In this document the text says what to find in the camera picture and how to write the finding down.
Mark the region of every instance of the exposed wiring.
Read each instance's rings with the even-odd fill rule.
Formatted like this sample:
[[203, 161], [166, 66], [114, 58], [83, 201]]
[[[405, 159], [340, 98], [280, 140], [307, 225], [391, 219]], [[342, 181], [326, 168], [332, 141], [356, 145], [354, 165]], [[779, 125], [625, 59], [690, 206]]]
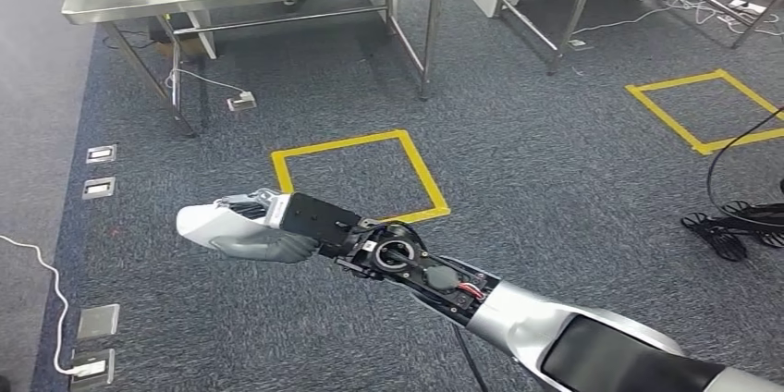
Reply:
[[0, 239], [4, 239], [5, 241], [17, 247], [35, 249], [35, 256], [36, 258], [38, 258], [38, 263], [42, 265], [46, 270], [49, 270], [50, 272], [55, 274], [55, 294], [61, 301], [63, 301], [63, 311], [60, 313], [60, 319], [57, 321], [57, 342], [55, 346], [55, 358], [53, 360], [53, 365], [55, 367], [55, 370], [57, 370], [63, 375], [73, 375], [73, 374], [81, 373], [81, 369], [79, 368], [66, 370], [60, 367], [60, 350], [62, 349], [63, 346], [63, 323], [66, 321], [66, 314], [68, 313], [68, 300], [66, 300], [66, 297], [63, 295], [63, 292], [60, 291], [60, 272], [58, 272], [57, 269], [47, 264], [43, 260], [40, 247], [34, 244], [24, 244], [21, 242], [16, 242], [5, 235], [0, 235]]
[[716, 202], [716, 197], [714, 196], [714, 193], [713, 193], [713, 174], [714, 174], [714, 170], [716, 170], [716, 164], [718, 164], [718, 160], [719, 160], [719, 158], [721, 158], [721, 156], [724, 154], [724, 152], [726, 152], [729, 149], [729, 147], [732, 147], [738, 141], [742, 140], [746, 136], [749, 136], [755, 130], [759, 129], [765, 123], [767, 123], [768, 121], [770, 121], [774, 117], [778, 116], [782, 112], [784, 112], [784, 106], [780, 107], [779, 110], [777, 110], [777, 111], [771, 113], [770, 115], [768, 115], [765, 119], [763, 119], [761, 122], [759, 122], [754, 127], [748, 129], [745, 133], [741, 134], [739, 137], [737, 137], [734, 140], [730, 141], [729, 144], [724, 146], [724, 148], [721, 149], [721, 151], [719, 151], [717, 153], [716, 157], [713, 158], [713, 162], [711, 163], [710, 167], [708, 167], [708, 175], [707, 175], [707, 178], [705, 179], [705, 188], [707, 189], [707, 192], [708, 192], [708, 199], [718, 209], [719, 212], [722, 212], [722, 213], [726, 214], [727, 216], [731, 216], [731, 217], [733, 217], [735, 219], [740, 219], [741, 221], [745, 221], [747, 223], [757, 224], [758, 226], [784, 228], [784, 226], [781, 225], [781, 224], [771, 224], [771, 223], [765, 223], [765, 222], [762, 222], [762, 221], [755, 221], [753, 219], [745, 218], [745, 217], [743, 217], [741, 215], [734, 214], [729, 209], [725, 208], [726, 206], [719, 205], [718, 202]]
[[460, 284], [458, 284], [458, 288], [460, 290], [467, 291], [468, 293], [470, 293], [477, 300], [484, 300], [484, 294], [483, 294], [482, 290], [479, 289], [478, 287], [476, 287], [475, 285], [471, 284], [471, 283], [460, 283]]
[[455, 331], [455, 337], [458, 339], [460, 350], [463, 352], [463, 357], [465, 357], [466, 361], [468, 362], [468, 367], [471, 368], [473, 377], [476, 378], [476, 382], [479, 384], [479, 389], [482, 390], [482, 392], [488, 392], [487, 384], [484, 382], [482, 374], [480, 374], [479, 369], [476, 367], [476, 362], [474, 362], [473, 357], [468, 350], [465, 339], [463, 339], [463, 334], [460, 332], [460, 327], [452, 323], [452, 330]]
[[[668, 11], [668, 10], [673, 9], [673, 8], [681, 9], [681, 10], [695, 10], [694, 22], [697, 25], [703, 25], [708, 20], [712, 19], [713, 17], [716, 17], [717, 15], [722, 15], [722, 16], [717, 17], [717, 19], [722, 21], [722, 22], [724, 22], [725, 24], [727, 24], [727, 28], [730, 31], [732, 31], [734, 33], [737, 33], [737, 34], [743, 34], [743, 31], [738, 31], [738, 30], [735, 29], [736, 26], [741, 25], [741, 23], [738, 20], [736, 20], [733, 16], [725, 15], [724, 12], [721, 11], [721, 10], [717, 10], [717, 9], [711, 7], [710, 5], [708, 5], [705, 2], [705, 0], [664, 0], [664, 1], [665, 1], [666, 5], [667, 5], [667, 8], [657, 8], [657, 9], [651, 10], [651, 11], [643, 14], [642, 16], [638, 17], [637, 19], [622, 20], [620, 22], [614, 22], [612, 24], [597, 25], [595, 27], [586, 27], [586, 28], [579, 29], [579, 30], [573, 32], [572, 35], [579, 34], [579, 33], [585, 32], [585, 31], [594, 31], [594, 30], [599, 30], [599, 29], [606, 29], [606, 28], [609, 28], [609, 27], [616, 27], [618, 25], [635, 24], [635, 23], [640, 22], [641, 20], [643, 20], [643, 19], [645, 19], [645, 18], [647, 18], [647, 17], [649, 17], [649, 16], [651, 16], [651, 15], [653, 15], [655, 13]], [[741, 13], [741, 14], [747, 18], [746, 19], [747, 22], [754, 22], [754, 17], [753, 16], [746, 15], [746, 14], [743, 14], [743, 13]], [[766, 20], [764, 23], [765, 24], [773, 24], [774, 26], [776, 26], [776, 23], [779, 22], [779, 21], [780, 21], [780, 18], [777, 15], [770, 15], [770, 20]], [[755, 32], [767, 34], [769, 36], [781, 37], [782, 40], [784, 40], [784, 32], [776, 33], [776, 32], [773, 32], [773, 31], [767, 31], [767, 30], [761, 30], [761, 29], [756, 29]]]
[[[149, 33], [146, 33], [144, 31], [121, 30], [120, 32], [121, 33], [125, 33], [125, 34], [135, 34], [135, 35], [138, 35], [138, 36], [149, 36], [150, 35]], [[110, 50], [119, 50], [120, 47], [117, 47], [116, 45], [109, 45], [108, 43], [106, 43], [106, 41], [108, 41], [108, 40], [109, 40], [109, 36], [105, 36], [101, 40], [101, 43], [104, 45], [104, 47], [106, 47], [106, 48], [108, 48]], [[155, 41], [149, 41], [148, 43], [143, 44], [143, 45], [131, 45], [131, 48], [138, 48], [138, 49], [147, 48], [150, 45], [153, 45], [154, 43], [155, 43]]]
[[209, 82], [211, 84], [220, 85], [221, 87], [227, 87], [229, 89], [234, 89], [234, 90], [237, 90], [239, 92], [245, 92], [240, 87], [235, 87], [233, 85], [224, 84], [223, 82], [218, 82], [216, 80], [209, 80], [209, 79], [205, 78], [204, 76], [199, 76], [196, 73], [193, 73], [193, 72], [190, 72], [190, 71], [187, 71], [187, 70], [183, 70], [182, 68], [172, 68], [171, 73], [169, 73], [169, 76], [168, 76], [168, 78], [166, 78], [166, 81], [165, 81], [166, 87], [168, 87], [170, 89], [172, 88], [172, 83], [171, 82], [172, 82], [172, 79], [174, 78], [175, 72], [177, 72], [177, 71], [180, 72], [180, 73], [185, 73], [186, 75], [191, 75], [193, 78], [198, 78], [200, 80], [203, 80], [205, 82]]

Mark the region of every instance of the gray carpet floor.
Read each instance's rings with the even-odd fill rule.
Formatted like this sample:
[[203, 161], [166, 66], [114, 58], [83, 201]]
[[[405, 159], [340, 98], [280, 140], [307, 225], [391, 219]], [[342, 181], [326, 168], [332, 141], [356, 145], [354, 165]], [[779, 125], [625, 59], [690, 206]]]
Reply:
[[[304, 10], [336, 1], [356, 4], [310, 1]], [[523, 5], [555, 30], [570, 2]], [[401, 0], [401, 22], [417, 44], [425, 3]], [[655, 5], [589, 4], [583, 26], [635, 18]], [[473, 390], [445, 322], [398, 289], [325, 260], [225, 260], [174, 228], [185, 205], [276, 187], [275, 150], [405, 129], [452, 209], [417, 225], [432, 251], [559, 300], [626, 314], [695, 357], [784, 382], [784, 253], [750, 244], [749, 261], [728, 263], [679, 225], [688, 212], [711, 210], [710, 158], [624, 90], [721, 67], [781, 104], [784, 44], [753, 37], [731, 51], [723, 24], [695, 27], [691, 18], [670, 11], [586, 32], [594, 49], [569, 54], [561, 72], [546, 77], [518, 24], [485, 18], [471, 0], [445, 0], [435, 94], [426, 103], [375, 15], [234, 32], [220, 37], [219, 61], [190, 69], [253, 91], [259, 107], [229, 113], [231, 92], [188, 80], [185, 111], [201, 132], [193, 140], [177, 136], [124, 58], [96, 43], [57, 260], [80, 306], [118, 302], [122, 310], [116, 336], [78, 349], [116, 350], [116, 381], [106, 391]], [[163, 77], [164, 61], [144, 55]], [[706, 141], [766, 115], [740, 93], [712, 91], [684, 87], [651, 97]], [[727, 120], [727, 110], [735, 118]], [[115, 163], [80, 160], [87, 147], [112, 142], [119, 143]], [[728, 153], [717, 171], [719, 197], [780, 199], [780, 145]], [[290, 168], [297, 190], [360, 213], [428, 207], [394, 143], [292, 158]], [[79, 200], [85, 178], [110, 175], [115, 196]], [[48, 319], [56, 310], [47, 310]], [[74, 315], [69, 322], [72, 344]], [[48, 367], [47, 338], [44, 328], [33, 390], [63, 390]], [[511, 361], [475, 338], [470, 346], [491, 390], [537, 390]]]
[[[63, 215], [94, 27], [63, 0], [0, 0], [0, 234], [51, 262]], [[50, 276], [30, 250], [0, 242], [0, 375], [28, 390]]]

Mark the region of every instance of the silver arm casing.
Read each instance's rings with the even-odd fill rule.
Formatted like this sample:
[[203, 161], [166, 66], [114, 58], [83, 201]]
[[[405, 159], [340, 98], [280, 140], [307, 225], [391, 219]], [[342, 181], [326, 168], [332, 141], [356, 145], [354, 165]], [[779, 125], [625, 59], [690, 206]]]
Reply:
[[683, 354], [675, 341], [629, 318], [601, 309], [553, 302], [506, 281], [501, 281], [487, 297], [466, 329], [512, 357], [531, 372], [545, 390], [571, 392], [543, 373], [541, 366], [553, 343], [579, 315], [618, 329], [654, 348]]
[[764, 378], [728, 367], [718, 374], [705, 392], [784, 392], [784, 387]]

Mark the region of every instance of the red wire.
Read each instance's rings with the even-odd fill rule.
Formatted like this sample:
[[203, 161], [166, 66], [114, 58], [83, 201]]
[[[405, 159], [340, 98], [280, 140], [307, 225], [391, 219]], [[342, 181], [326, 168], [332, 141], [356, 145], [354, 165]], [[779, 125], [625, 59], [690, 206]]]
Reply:
[[458, 284], [458, 288], [461, 289], [461, 290], [465, 290], [465, 291], [469, 292], [477, 300], [481, 300], [481, 299], [484, 298], [484, 294], [482, 293], [482, 291], [478, 287], [473, 285], [473, 284], [470, 284], [470, 283], [460, 283], [460, 284]]

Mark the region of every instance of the power cord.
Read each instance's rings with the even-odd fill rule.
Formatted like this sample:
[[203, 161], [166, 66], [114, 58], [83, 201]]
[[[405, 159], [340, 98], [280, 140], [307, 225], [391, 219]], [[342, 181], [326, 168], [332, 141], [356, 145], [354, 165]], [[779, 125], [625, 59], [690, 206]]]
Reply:
[[171, 81], [174, 78], [174, 73], [176, 71], [178, 71], [180, 73], [185, 73], [186, 75], [191, 75], [193, 78], [197, 78], [199, 80], [203, 80], [205, 82], [209, 82], [209, 83], [214, 84], [214, 85], [220, 85], [221, 87], [226, 87], [226, 88], [229, 88], [229, 89], [237, 90], [240, 93], [246, 92], [245, 90], [242, 90], [240, 87], [235, 87], [233, 85], [225, 84], [223, 82], [218, 82], [216, 80], [209, 80], [209, 79], [205, 78], [204, 76], [199, 76], [196, 73], [193, 73], [193, 72], [187, 71], [187, 70], [183, 70], [182, 68], [172, 68], [172, 71], [169, 73], [168, 78], [166, 78], [165, 85], [166, 85], [166, 87], [168, 87], [170, 89], [172, 87]]
[[43, 257], [41, 255], [41, 248], [40, 247], [38, 247], [38, 246], [36, 246], [34, 244], [24, 244], [24, 243], [21, 243], [21, 242], [16, 242], [13, 239], [11, 239], [11, 238], [9, 238], [9, 237], [7, 237], [5, 235], [0, 235], [0, 239], [3, 239], [5, 241], [9, 242], [11, 245], [14, 245], [14, 246], [17, 246], [17, 247], [24, 247], [24, 248], [28, 248], [28, 249], [35, 249], [35, 256], [36, 256], [36, 258], [38, 258], [38, 263], [40, 265], [42, 265], [46, 270], [48, 270], [48, 271], [52, 272], [53, 274], [55, 274], [55, 294], [57, 295], [57, 297], [61, 301], [63, 301], [63, 311], [60, 313], [60, 319], [57, 321], [57, 342], [56, 342], [56, 346], [55, 346], [55, 358], [53, 360], [53, 365], [55, 367], [55, 370], [57, 370], [59, 373], [61, 373], [63, 375], [78, 375], [78, 374], [82, 374], [83, 371], [80, 368], [63, 369], [62, 367], [60, 367], [60, 350], [62, 350], [62, 346], [63, 346], [63, 322], [65, 322], [66, 314], [68, 313], [68, 300], [66, 300], [66, 297], [63, 295], [63, 292], [60, 291], [60, 272], [58, 272], [57, 269], [55, 269], [53, 266], [47, 264], [43, 260]]
[[[120, 30], [120, 32], [121, 33], [125, 33], [125, 34], [135, 34], [135, 35], [138, 35], [138, 36], [149, 36], [150, 35], [149, 33], [146, 33], [144, 31]], [[119, 50], [120, 47], [117, 47], [116, 45], [109, 45], [108, 43], [106, 43], [106, 41], [108, 41], [108, 40], [109, 40], [108, 36], [104, 36], [104, 38], [101, 40], [101, 43], [104, 45], [104, 47], [106, 47], [106, 48], [108, 48], [110, 50]], [[144, 45], [131, 45], [131, 47], [141, 50], [143, 48], [149, 47], [150, 45], [153, 45], [154, 43], [155, 43], [155, 41], [149, 41], [148, 43], [146, 43]]]
[[731, 217], [733, 217], [735, 219], [740, 219], [741, 221], [745, 221], [747, 223], [757, 224], [758, 226], [780, 227], [780, 228], [784, 229], [784, 227], [781, 224], [764, 223], [762, 221], [755, 221], [753, 219], [745, 218], [745, 217], [740, 216], [738, 214], [734, 214], [733, 212], [731, 212], [730, 209], [726, 209], [725, 206], [719, 205], [719, 203], [716, 201], [716, 198], [715, 198], [714, 193], [713, 193], [713, 174], [714, 174], [714, 170], [716, 170], [716, 164], [718, 164], [718, 160], [721, 158], [721, 156], [724, 154], [724, 152], [726, 152], [729, 149], [729, 147], [732, 147], [738, 141], [740, 141], [743, 138], [749, 136], [755, 130], [757, 130], [760, 127], [762, 127], [764, 124], [766, 124], [768, 121], [770, 121], [774, 117], [780, 115], [782, 112], [784, 112], [784, 106], [780, 107], [779, 110], [777, 110], [777, 111], [771, 113], [770, 115], [768, 115], [765, 119], [763, 119], [757, 125], [755, 125], [754, 127], [748, 129], [745, 133], [741, 134], [738, 138], [735, 138], [734, 140], [730, 141], [729, 144], [725, 145], [724, 148], [721, 149], [721, 151], [719, 151], [717, 153], [716, 157], [713, 158], [713, 162], [711, 163], [710, 167], [708, 167], [708, 175], [707, 175], [707, 178], [705, 179], [705, 188], [707, 189], [707, 192], [708, 192], [708, 199], [718, 209], [719, 212], [721, 212], [721, 213], [723, 213], [723, 214], [725, 214], [727, 216], [731, 216]]
[[[655, 13], [660, 13], [662, 11], [668, 11], [668, 10], [673, 9], [673, 8], [677, 8], [677, 9], [681, 9], [681, 10], [695, 10], [694, 22], [697, 25], [703, 25], [708, 20], [710, 20], [711, 18], [713, 18], [716, 15], [720, 14], [722, 16], [718, 17], [718, 20], [721, 20], [722, 22], [727, 24], [727, 28], [730, 31], [732, 31], [734, 33], [737, 33], [737, 34], [742, 34], [742, 31], [738, 31], [738, 30], [735, 29], [735, 27], [737, 25], [741, 24], [739, 21], [737, 21], [732, 16], [724, 15], [723, 11], [720, 11], [720, 10], [717, 10], [717, 9], [711, 7], [711, 6], [708, 6], [705, 3], [705, 0], [665, 0], [665, 2], [667, 3], [667, 6], [668, 6], [667, 8], [657, 8], [657, 9], [651, 10], [651, 11], [643, 14], [642, 16], [640, 16], [637, 19], [622, 20], [620, 22], [615, 22], [615, 23], [612, 23], [612, 24], [597, 25], [596, 27], [586, 27], [586, 28], [579, 29], [579, 30], [573, 32], [572, 35], [579, 34], [579, 33], [585, 32], [585, 31], [594, 31], [594, 30], [599, 30], [599, 29], [606, 29], [606, 28], [609, 28], [609, 27], [616, 27], [618, 25], [634, 24], [634, 23], [640, 22], [641, 20], [643, 20], [643, 19], [645, 19], [645, 18], [647, 18], [647, 17], [649, 17], [649, 16], [651, 16], [651, 15], [653, 15]], [[705, 12], [705, 11], [709, 12], [708, 16], [706, 16], [704, 18], [700, 18], [702, 12]], [[754, 21], [754, 18], [751, 15], [744, 15], [744, 16], [748, 16], [747, 20], [749, 22], [753, 22]], [[770, 16], [771, 16], [771, 19], [765, 21], [765, 23], [773, 24], [774, 26], [776, 26], [776, 23], [780, 21], [780, 18], [777, 15], [770, 15]], [[770, 35], [770, 36], [781, 37], [784, 40], [784, 32], [776, 33], [776, 32], [773, 32], [773, 31], [766, 31], [766, 30], [760, 30], [760, 29], [755, 30], [755, 32], [767, 34], [767, 35]]]

